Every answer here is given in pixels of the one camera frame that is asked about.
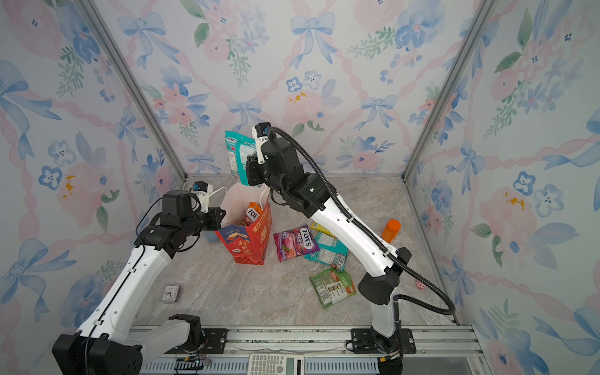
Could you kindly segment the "teal Fox's candy bag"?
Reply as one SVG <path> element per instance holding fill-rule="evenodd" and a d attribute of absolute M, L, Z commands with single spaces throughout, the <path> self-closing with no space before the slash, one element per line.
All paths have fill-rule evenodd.
<path fill-rule="evenodd" d="M 225 141 L 233 178 L 237 183 L 249 186 L 246 163 L 249 156 L 256 155 L 255 140 L 234 131 L 226 131 Z"/>

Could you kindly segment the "orange Fox's fruits candy bag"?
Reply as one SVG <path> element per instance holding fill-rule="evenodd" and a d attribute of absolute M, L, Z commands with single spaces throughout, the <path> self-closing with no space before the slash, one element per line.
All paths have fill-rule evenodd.
<path fill-rule="evenodd" d="M 262 214 L 262 211 L 262 206 L 259 203 L 250 202 L 242 219 L 242 226 L 251 226 L 253 223 L 256 222 L 256 220 L 259 219 L 260 215 Z"/>

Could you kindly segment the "red paper gift bag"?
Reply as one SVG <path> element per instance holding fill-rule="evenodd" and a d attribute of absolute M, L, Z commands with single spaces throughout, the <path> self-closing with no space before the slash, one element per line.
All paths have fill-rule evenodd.
<path fill-rule="evenodd" d="M 272 228 L 269 203 L 270 189 L 262 185 L 249 187 L 240 183 L 231 186 L 220 208 L 226 211 L 217 236 L 238 264 L 263 265 Z M 242 226 L 249 203 L 259 203 L 262 214 L 251 226 Z"/>

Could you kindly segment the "yellow chips snack bag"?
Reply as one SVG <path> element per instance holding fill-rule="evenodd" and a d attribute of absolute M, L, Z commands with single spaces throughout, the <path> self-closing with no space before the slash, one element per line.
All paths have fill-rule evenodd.
<path fill-rule="evenodd" d="M 329 230 L 328 230 L 327 228 L 325 228 L 323 225 L 321 225 L 321 224 L 318 224 L 318 223 L 316 223 L 316 222 L 313 222 L 313 223 L 311 224 L 310 228 L 311 228 L 311 229 L 313 229 L 314 231 L 318 231 L 318 232 L 320 232 L 320 233 L 323 233 L 323 234 L 329 235 L 329 236 L 331 236 L 331 237 L 334 237 L 334 234 L 333 234 L 331 231 L 329 231 Z"/>

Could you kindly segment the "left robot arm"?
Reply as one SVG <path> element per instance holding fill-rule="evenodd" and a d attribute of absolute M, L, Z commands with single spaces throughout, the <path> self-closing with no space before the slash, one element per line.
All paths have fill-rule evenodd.
<path fill-rule="evenodd" d="M 173 348 L 197 354 L 208 342 L 197 316 L 176 314 L 140 335 L 131 325 L 151 286 L 190 237 L 218 231 L 225 210 L 209 204 L 213 188 L 203 181 L 192 190 L 161 197 L 162 210 L 134 242 L 126 266 L 106 297 L 73 334 L 62 334 L 52 354 L 63 374 L 138 374 Z"/>

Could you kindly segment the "light green snack bag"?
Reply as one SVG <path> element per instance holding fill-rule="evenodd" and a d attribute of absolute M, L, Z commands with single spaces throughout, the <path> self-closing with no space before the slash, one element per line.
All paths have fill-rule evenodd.
<path fill-rule="evenodd" d="M 309 281 L 324 309 L 357 293 L 352 277 L 346 271 L 330 268 L 310 277 Z"/>

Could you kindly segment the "small square clock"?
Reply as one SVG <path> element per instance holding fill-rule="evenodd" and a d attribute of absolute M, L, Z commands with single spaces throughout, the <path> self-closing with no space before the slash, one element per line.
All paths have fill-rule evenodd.
<path fill-rule="evenodd" d="M 162 303 L 175 303 L 178 300 L 178 296 L 181 291 L 181 286 L 178 284 L 167 285 L 161 297 Z"/>

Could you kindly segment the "orange plastic bottle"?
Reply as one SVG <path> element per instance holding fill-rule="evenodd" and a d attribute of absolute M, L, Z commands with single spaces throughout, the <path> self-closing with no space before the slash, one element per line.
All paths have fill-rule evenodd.
<path fill-rule="evenodd" d="M 402 229 L 402 224 L 398 220 L 389 220 L 382 232 L 381 237 L 389 244 L 391 244 L 398 233 Z"/>

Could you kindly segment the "grey calculator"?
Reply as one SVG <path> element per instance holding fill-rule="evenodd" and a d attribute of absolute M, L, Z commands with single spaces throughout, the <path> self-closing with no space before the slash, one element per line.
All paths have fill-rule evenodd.
<path fill-rule="evenodd" d="M 253 353 L 248 358 L 248 375 L 304 375 L 303 355 Z"/>

